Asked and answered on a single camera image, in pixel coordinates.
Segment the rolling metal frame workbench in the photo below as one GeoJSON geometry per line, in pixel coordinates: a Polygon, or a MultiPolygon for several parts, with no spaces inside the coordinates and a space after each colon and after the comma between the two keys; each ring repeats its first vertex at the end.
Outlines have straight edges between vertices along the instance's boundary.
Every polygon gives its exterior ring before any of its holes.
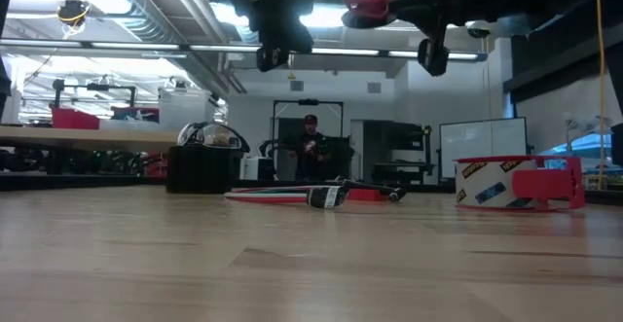
{"type": "Polygon", "coordinates": [[[50,152],[49,175],[62,173],[70,151],[120,151],[164,154],[177,142],[177,132],[67,129],[0,125],[0,147],[25,147],[50,152]]]}

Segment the person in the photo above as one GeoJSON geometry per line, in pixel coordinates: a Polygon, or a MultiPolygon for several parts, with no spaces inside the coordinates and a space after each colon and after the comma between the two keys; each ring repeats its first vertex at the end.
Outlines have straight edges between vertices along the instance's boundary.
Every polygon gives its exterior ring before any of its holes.
{"type": "Polygon", "coordinates": [[[304,117],[304,128],[294,140],[290,153],[296,158],[297,181],[321,181],[326,176],[327,162],[331,155],[326,136],[318,130],[316,115],[304,117]]]}

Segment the black equipment cabinet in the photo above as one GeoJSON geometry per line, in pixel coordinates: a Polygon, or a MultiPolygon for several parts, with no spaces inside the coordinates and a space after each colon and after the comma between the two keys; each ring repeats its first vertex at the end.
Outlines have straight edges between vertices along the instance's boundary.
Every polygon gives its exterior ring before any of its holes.
{"type": "Polygon", "coordinates": [[[336,177],[342,179],[349,177],[352,154],[353,151],[348,138],[333,137],[331,139],[331,161],[336,172],[336,177]]]}

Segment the black gantry frame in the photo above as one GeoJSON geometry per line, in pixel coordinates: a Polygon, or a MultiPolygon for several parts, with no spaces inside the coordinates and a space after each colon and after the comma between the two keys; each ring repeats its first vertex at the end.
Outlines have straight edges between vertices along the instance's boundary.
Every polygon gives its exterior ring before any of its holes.
{"type": "Polygon", "coordinates": [[[66,88],[72,88],[72,89],[84,88],[86,90],[92,90],[92,91],[108,91],[110,89],[125,89],[125,90],[128,90],[130,93],[128,105],[130,107],[134,107],[136,103],[136,87],[134,86],[111,86],[108,84],[96,84],[96,83],[89,83],[86,85],[66,85],[64,80],[56,79],[53,81],[53,90],[55,91],[55,98],[53,102],[54,108],[60,107],[61,93],[66,88]]]}
{"type": "MultiPolygon", "coordinates": [[[[299,100],[275,100],[273,105],[273,117],[272,117],[272,140],[277,142],[276,148],[279,150],[286,150],[290,153],[290,150],[293,148],[295,138],[302,132],[300,131],[298,134],[294,136],[286,136],[284,138],[277,138],[275,133],[275,122],[276,122],[276,105],[279,103],[297,103],[300,106],[317,106],[317,105],[338,105],[340,107],[340,137],[344,137],[344,103],[338,101],[321,101],[317,99],[299,99],[299,100]]],[[[328,141],[328,150],[331,155],[331,139],[333,137],[327,137],[328,141]]],[[[325,179],[331,179],[336,176],[336,172],[334,170],[333,163],[330,160],[327,162],[326,166],[326,176],[325,179]]]]}

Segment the printed tape roll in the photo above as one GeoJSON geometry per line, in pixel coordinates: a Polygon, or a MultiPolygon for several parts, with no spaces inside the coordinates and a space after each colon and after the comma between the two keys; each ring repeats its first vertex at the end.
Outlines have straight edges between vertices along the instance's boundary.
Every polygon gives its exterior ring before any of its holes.
{"type": "Polygon", "coordinates": [[[535,161],[476,161],[457,164],[457,203],[463,207],[534,209],[533,198],[518,197],[512,189],[515,171],[536,169],[535,161]]]}

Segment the red plastic bin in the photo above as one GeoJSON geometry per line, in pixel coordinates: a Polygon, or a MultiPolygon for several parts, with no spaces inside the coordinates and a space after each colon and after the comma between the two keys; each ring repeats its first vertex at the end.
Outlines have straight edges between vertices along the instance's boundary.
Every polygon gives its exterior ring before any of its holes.
{"type": "Polygon", "coordinates": [[[52,110],[53,128],[62,129],[99,129],[100,119],[81,111],[65,108],[52,110]]]}

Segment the white box device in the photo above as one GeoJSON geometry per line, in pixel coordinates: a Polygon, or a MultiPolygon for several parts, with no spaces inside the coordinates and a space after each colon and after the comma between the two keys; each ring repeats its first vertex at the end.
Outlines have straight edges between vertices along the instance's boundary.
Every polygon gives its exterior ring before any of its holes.
{"type": "Polygon", "coordinates": [[[242,180],[274,180],[274,161],[264,157],[244,158],[240,163],[240,178],[242,180]]]}

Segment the red tape dispenser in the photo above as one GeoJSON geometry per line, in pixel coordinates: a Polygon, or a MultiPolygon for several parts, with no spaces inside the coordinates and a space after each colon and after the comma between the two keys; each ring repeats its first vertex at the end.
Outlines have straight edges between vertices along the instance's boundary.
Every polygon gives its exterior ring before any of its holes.
{"type": "Polygon", "coordinates": [[[534,209],[491,209],[478,207],[458,208],[474,210],[501,210],[515,212],[549,212],[551,200],[565,200],[568,202],[567,210],[581,209],[586,206],[585,190],[582,181],[581,161],[576,157],[561,157],[564,163],[562,168],[548,168],[547,161],[554,161],[555,156],[495,156],[478,157],[456,160],[460,162],[476,161],[535,161],[536,169],[515,171],[512,176],[512,189],[518,197],[533,198],[537,205],[534,209]]]}

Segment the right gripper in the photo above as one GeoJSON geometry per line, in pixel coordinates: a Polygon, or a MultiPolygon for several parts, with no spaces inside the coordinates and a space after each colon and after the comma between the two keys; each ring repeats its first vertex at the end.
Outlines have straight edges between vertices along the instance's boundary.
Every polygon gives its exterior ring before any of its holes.
{"type": "Polygon", "coordinates": [[[428,59],[418,62],[428,74],[438,77],[446,73],[449,61],[450,51],[444,45],[447,26],[465,23],[472,3],[474,0],[393,0],[393,12],[388,16],[411,23],[426,36],[419,52],[428,59]]]}

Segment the black shelving unit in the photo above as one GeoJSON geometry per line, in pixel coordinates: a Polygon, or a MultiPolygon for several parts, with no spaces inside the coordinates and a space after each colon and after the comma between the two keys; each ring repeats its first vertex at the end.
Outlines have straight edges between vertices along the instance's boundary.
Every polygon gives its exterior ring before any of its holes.
{"type": "Polygon", "coordinates": [[[430,125],[363,122],[362,176],[377,184],[419,184],[431,176],[430,125]]]}

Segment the clear plastic storage box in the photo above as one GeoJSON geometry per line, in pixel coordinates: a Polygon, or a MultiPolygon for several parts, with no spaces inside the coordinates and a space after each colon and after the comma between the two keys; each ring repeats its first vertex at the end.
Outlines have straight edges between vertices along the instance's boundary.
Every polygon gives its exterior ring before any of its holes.
{"type": "Polygon", "coordinates": [[[205,90],[160,91],[159,125],[163,131],[179,132],[185,125],[213,119],[215,107],[205,90]]]}

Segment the whiteboard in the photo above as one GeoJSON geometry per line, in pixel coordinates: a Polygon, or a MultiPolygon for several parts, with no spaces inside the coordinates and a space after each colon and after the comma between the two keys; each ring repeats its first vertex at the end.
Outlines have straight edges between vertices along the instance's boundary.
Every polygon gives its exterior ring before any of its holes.
{"type": "Polygon", "coordinates": [[[525,118],[496,119],[439,125],[440,178],[455,177],[455,160],[526,155],[525,118]]]}

